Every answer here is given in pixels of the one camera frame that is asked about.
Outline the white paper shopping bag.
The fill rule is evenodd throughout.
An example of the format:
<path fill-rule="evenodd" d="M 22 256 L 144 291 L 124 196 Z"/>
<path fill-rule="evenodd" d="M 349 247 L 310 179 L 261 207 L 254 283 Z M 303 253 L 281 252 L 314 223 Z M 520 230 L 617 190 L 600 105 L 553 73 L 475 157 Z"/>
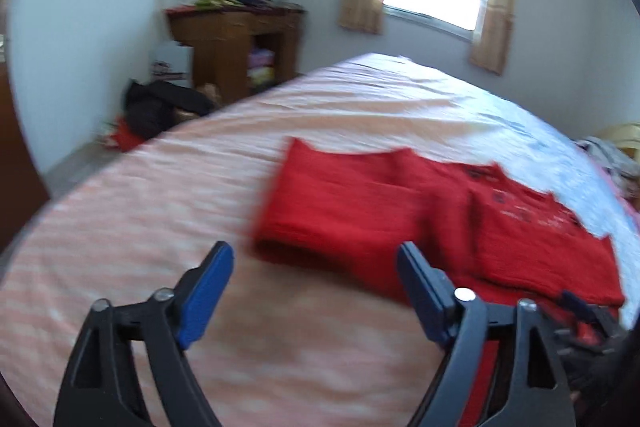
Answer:
<path fill-rule="evenodd" d="M 161 42 L 151 53 L 151 79 L 192 88 L 192 65 L 193 49 L 190 46 L 175 40 Z"/>

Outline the red knitted sweater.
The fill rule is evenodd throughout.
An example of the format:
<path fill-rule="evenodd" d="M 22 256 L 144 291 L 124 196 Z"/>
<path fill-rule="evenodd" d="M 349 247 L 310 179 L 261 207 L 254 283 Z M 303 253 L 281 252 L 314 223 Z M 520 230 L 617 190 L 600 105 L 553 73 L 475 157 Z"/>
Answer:
<path fill-rule="evenodd" d="M 293 140 L 254 235 L 271 262 L 332 271 L 408 303 L 397 254 L 413 243 L 431 267 L 485 303 L 532 300 L 544 321 L 570 325 L 563 291 L 605 306 L 625 298 L 614 247 L 552 194 L 511 180 L 495 164 L 438 162 L 413 150 L 333 154 Z M 458 426 L 479 426 L 474 399 Z"/>

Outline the cream wooden headboard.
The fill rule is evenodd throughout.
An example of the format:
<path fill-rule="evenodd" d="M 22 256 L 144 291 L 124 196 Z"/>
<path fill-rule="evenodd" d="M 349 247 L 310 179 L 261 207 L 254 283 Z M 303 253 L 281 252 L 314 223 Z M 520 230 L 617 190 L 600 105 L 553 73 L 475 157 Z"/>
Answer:
<path fill-rule="evenodd" d="M 611 142 L 634 161 L 639 161 L 640 152 L 640 124 L 628 122 L 628 124 L 616 124 L 597 134 L 597 137 Z"/>

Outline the black bag on floor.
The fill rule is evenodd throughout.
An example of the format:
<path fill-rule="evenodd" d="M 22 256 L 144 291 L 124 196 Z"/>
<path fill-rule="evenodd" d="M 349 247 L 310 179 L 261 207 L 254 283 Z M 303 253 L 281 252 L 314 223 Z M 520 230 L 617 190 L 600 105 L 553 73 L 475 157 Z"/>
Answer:
<path fill-rule="evenodd" d="M 124 121 L 140 139 L 151 140 L 178 124 L 178 112 L 205 117 L 217 107 L 194 89 L 162 80 L 145 84 L 131 80 L 124 94 Z"/>

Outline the brown wooden door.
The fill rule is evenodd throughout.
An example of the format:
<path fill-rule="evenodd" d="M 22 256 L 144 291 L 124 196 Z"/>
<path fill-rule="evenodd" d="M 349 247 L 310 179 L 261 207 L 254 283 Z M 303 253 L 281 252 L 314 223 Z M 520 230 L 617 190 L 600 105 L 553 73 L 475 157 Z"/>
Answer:
<path fill-rule="evenodd" d="M 32 162 L 14 105 L 6 35 L 8 6 L 9 0 L 1 0 L 1 251 L 11 245 L 24 225 L 49 202 L 49 194 Z"/>

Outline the green yellow cloth on desk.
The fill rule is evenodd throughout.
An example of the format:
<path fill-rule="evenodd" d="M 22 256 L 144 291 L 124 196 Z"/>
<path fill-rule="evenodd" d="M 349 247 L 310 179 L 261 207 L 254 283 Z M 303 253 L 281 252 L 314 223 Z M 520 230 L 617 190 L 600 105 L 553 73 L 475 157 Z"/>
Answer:
<path fill-rule="evenodd" d="M 243 0 L 196 0 L 194 6 L 203 10 L 222 10 L 228 8 L 246 8 Z"/>

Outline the brown wooden desk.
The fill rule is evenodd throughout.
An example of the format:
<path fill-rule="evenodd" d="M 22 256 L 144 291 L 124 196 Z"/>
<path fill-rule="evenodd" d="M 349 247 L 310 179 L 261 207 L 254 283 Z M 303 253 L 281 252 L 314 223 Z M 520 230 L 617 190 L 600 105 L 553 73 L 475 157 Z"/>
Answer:
<path fill-rule="evenodd" d="M 298 73 L 298 54 L 306 11 L 299 5 L 278 8 L 204 10 L 169 9 L 165 12 L 171 35 L 193 49 L 192 78 L 196 87 L 213 84 L 221 100 L 234 103 L 252 95 L 250 52 L 274 53 L 274 82 Z"/>

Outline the pink and blue bedsheet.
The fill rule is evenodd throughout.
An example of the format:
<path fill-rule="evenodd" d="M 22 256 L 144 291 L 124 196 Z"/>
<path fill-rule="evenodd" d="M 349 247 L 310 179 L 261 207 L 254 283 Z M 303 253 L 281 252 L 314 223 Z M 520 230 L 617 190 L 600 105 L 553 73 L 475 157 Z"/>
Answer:
<path fill-rule="evenodd" d="M 511 102 L 402 57 L 369 54 L 194 120 L 122 156 L 51 206 L 1 286 L 1 372 L 32 420 L 52 424 L 91 305 L 140 303 L 210 248 L 234 270 L 188 358 L 227 426 L 403 426 L 440 361 L 405 306 L 250 248 L 292 136 L 319 150 L 409 147 L 496 162 L 613 239 L 625 324 L 639 311 L 639 234 L 570 139 Z"/>

